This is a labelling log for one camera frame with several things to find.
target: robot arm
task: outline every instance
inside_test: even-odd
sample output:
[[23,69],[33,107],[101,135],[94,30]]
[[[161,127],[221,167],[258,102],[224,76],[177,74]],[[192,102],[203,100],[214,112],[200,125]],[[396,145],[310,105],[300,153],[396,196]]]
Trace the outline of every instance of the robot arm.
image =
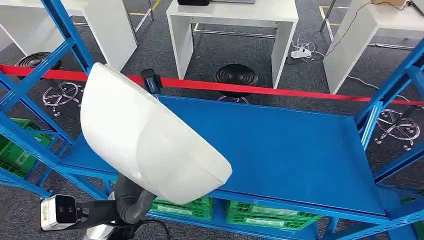
[[156,196],[133,181],[119,174],[116,182],[115,199],[120,218],[128,224],[136,224],[152,207]]

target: blue shelf board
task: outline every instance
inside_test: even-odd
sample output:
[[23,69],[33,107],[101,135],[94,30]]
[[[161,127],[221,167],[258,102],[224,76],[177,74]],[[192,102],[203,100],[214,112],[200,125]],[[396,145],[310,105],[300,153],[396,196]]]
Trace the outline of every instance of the blue shelf board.
[[[231,163],[232,175],[218,190],[385,214],[353,117],[158,98]],[[116,173],[82,135],[62,165]]]
[[311,224],[302,230],[289,231],[274,227],[261,227],[226,223],[226,200],[218,198],[213,198],[212,220],[202,220],[192,217],[184,217],[180,215],[172,215],[162,212],[151,211],[148,212],[147,215],[152,218],[158,218],[173,222],[196,225],[205,228],[217,229],[273,240],[314,240],[316,239],[315,236],[317,232],[317,228],[314,224]]
[[60,162],[60,165],[107,173],[118,173],[115,168],[110,166],[90,148],[82,133],[76,138],[74,144]]

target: white power strip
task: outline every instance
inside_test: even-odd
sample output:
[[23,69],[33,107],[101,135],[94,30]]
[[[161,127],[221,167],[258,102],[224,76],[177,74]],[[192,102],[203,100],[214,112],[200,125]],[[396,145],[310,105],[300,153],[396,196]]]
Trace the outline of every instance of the white power strip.
[[290,56],[294,59],[310,58],[312,53],[308,49],[300,47],[298,50],[292,51]]

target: gray carpet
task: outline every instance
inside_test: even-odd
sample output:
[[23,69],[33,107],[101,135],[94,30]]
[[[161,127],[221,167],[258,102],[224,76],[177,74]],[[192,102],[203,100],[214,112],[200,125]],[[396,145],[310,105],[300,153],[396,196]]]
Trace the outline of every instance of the gray carpet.
[[[319,5],[328,6],[330,0],[297,0],[297,9],[299,14],[299,23],[295,31],[295,37],[300,34],[301,42],[314,42],[318,46],[318,50],[325,53],[330,45],[330,38],[327,30],[319,32],[321,25],[321,16],[318,9]],[[349,0],[339,0],[338,6],[348,6]],[[125,0],[127,8],[130,12],[142,13],[147,9],[147,4],[139,0]],[[122,70],[124,74],[138,74],[140,71],[153,68],[155,71],[166,77],[177,77],[177,69],[175,66],[174,54],[171,45],[170,33],[168,29],[166,9],[170,4],[170,0],[161,0],[155,10],[155,21],[149,19],[146,24],[136,34],[140,42],[137,50],[134,52],[128,63]],[[346,10],[336,9],[331,16],[332,23],[340,23]],[[141,20],[141,16],[131,16],[134,23]],[[74,21],[84,21],[84,19],[75,17]],[[78,27],[84,43],[90,50],[91,55],[97,62],[104,63],[105,60],[97,46],[90,30],[85,27]],[[233,27],[219,25],[199,26],[199,29],[208,30],[224,30],[234,32],[250,32],[272,34],[272,29],[259,27]],[[378,43],[391,43],[399,45],[414,46],[417,41],[412,39],[398,38],[382,38],[376,37],[373,41]],[[249,66],[255,70],[260,77],[260,84],[269,86],[271,82],[271,50],[273,40],[243,38],[236,36],[218,36],[218,35],[196,35],[195,36],[195,52],[191,59],[187,70],[186,79],[211,81],[216,70],[221,66],[229,63],[240,63]],[[408,51],[393,50],[368,47],[356,66],[353,68],[351,75],[358,77],[374,85],[381,85],[385,78],[395,69],[395,67],[405,58]],[[23,54],[15,45],[9,45],[0,52],[0,64],[14,64]],[[67,70],[79,71],[80,68],[71,54],[67,54],[63,58],[63,68]],[[44,108],[41,101],[42,93],[50,87],[49,81],[40,81],[28,94],[35,102]],[[315,61],[309,64],[285,65],[279,88],[295,89],[304,91],[313,91],[328,93],[325,72],[321,61]],[[355,80],[347,79],[339,90],[339,94],[352,96],[371,96],[375,90],[365,86]],[[176,96],[196,97],[203,99],[217,99],[220,94],[217,92],[206,92],[199,90],[187,89],[164,89],[165,94]],[[412,88],[408,87],[403,93],[404,96],[411,100],[419,100],[419,95]],[[299,97],[283,97],[268,95],[251,95],[247,99],[252,104],[264,106],[280,106],[284,108],[298,110],[314,110],[319,112],[330,112],[338,114],[353,115],[363,105],[359,102],[335,101],[335,100],[319,100],[306,99]],[[403,111],[406,108],[400,105],[391,105],[390,108]],[[52,117],[50,108],[44,108]],[[57,123],[63,127],[68,133],[75,137],[80,132],[79,126],[79,108],[76,104],[70,104],[67,107],[59,109],[62,116],[54,118]],[[10,112],[11,117],[32,118],[31,113],[24,109],[21,105],[17,105]],[[423,113],[417,112],[414,117],[420,126],[422,126]],[[380,130],[375,130],[372,138],[381,135]],[[391,159],[404,153],[403,142],[394,140],[390,137],[385,139],[381,145],[371,141],[366,154],[369,159],[371,169],[375,170],[387,163]],[[424,162],[419,162],[407,169],[401,171],[392,177],[388,183],[402,186],[410,186],[416,188],[424,188],[424,177],[421,169]],[[39,169],[34,175],[36,179],[42,169]],[[73,186],[67,180],[64,180],[56,173],[50,174],[43,187],[49,189],[54,188],[56,193],[69,194],[75,196],[79,201],[87,201],[91,199],[88,195],[81,192],[80,189]],[[40,235],[35,232],[35,208],[39,202],[39,197],[26,190],[0,186],[0,239],[8,240],[36,240],[36,239],[55,239],[55,240],[79,240],[82,239],[82,231],[48,233]],[[318,222],[320,232],[327,222],[326,218]],[[167,222],[173,239],[175,240],[209,240],[209,239],[259,239],[236,233],[228,233],[202,227],[195,227],[179,223]],[[345,228],[351,224],[350,221],[342,220],[338,225],[338,229]],[[164,239],[164,233],[158,227],[147,227],[140,239]]]

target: round black stool seat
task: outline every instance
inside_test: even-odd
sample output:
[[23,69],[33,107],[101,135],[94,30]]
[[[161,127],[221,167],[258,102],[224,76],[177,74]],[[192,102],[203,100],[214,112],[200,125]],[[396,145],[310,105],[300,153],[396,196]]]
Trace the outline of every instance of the round black stool seat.
[[[24,68],[35,68],[37,67],[44,59],[47,58],[47,56],[50,54],[50,52],[42,51],[42,52],[36,52],[31,55],[25,56],[21,58],[16,64],[16,67],[24,67]],[[57,61],[50,69],[52,70],[59,70],[62,66],[62,61]]]
[[[221,67],[215,73],[215,82],[221,84],[235,84],[244,86],[256,86],[258,84],[258,75],[252,69],[241,64],[228,64]],[[224,96],[230,98],[244,98],[250,93],[220,91]]]

